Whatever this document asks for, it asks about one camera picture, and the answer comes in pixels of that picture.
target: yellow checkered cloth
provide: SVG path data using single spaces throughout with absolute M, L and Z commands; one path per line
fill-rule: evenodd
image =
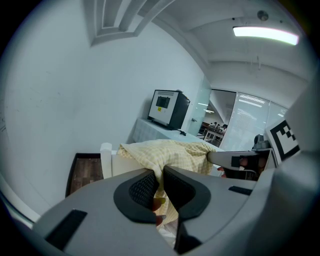
M 149 140 L 133 144 L 120 144 L 118 155 L 133 158 L 147 169 L 154 171 L 159 182 L 156 198 L 165 198 L 165 203 L 155 212 L 166 215 L 162 224 L 178 218 L 178 213 L 164 191 L 164 166 L 179 167 L 192 172 L 208 175 L 213 164 L 207 161 L 207 153 L 216 150 L 203 142 L 180 142 L 171 139 Z

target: dark baseboard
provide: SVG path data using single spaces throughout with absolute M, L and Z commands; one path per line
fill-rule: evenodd
M 66 183 L 66 189 L 65 189 L 65 197 L 70 195 L 70 189 L 71 189 L 71 183 L 72 183 L 72 177 L 74 176 L 74 171 L 77 163 L 77 159 L 100 159 L 101 155 L 100 153 L 76 153 L 74 155 L 74 159 L 72 161 L 72 165 L 70 168 L 69 176 L 68 176 L 68 181 Z

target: ceiling light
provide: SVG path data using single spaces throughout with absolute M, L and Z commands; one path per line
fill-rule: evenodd
M 250 105 L 254 105 L 254 106 L 257 106 L 259 108 L 261 108 L 262 106 L 261 105 L 258 105 L 256 103 L 252 103 L 252 102 L 249 102 L 249 101 L 246 101 L 246 100 L 243 100 L 243 99 L 239 99 L 240 102 L 244 102 L 244 103 L 248 103 Z
M 299 36 L 286 31 L 275 28 L 259 27 L 259 26 L 235 26 L 233 28 L 236 37 L 257 37 L 279 40 L 291 45 L 296 45 Z
M 257 98 L 252 98 L 252 97 L 249 97 L 249 96 L 246 96 L 246 95 L 240 95 L 241 98 L 246 98 L 248 100 L 252 100 L 252 101 L 255 101 L 255 102 L 260 102 L 262 104 L 265 104 L 265 102 L 263 100 L 260 100 L 260 99 L 257 99 Z

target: device display screen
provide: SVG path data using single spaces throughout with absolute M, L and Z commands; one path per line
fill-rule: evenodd
M 170 101 L 169 97 L 161 97 L 161 96 L 159 96 L 155 105 L 157 107 L 161 107 L 161 108 L 167 109 L 168 105 L 169 105 L 169 101 Z

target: wooden floor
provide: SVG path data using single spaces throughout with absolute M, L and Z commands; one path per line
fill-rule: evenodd
M 73 171 L 70 194 L 103 178 L 100 158 L 78 158 Z

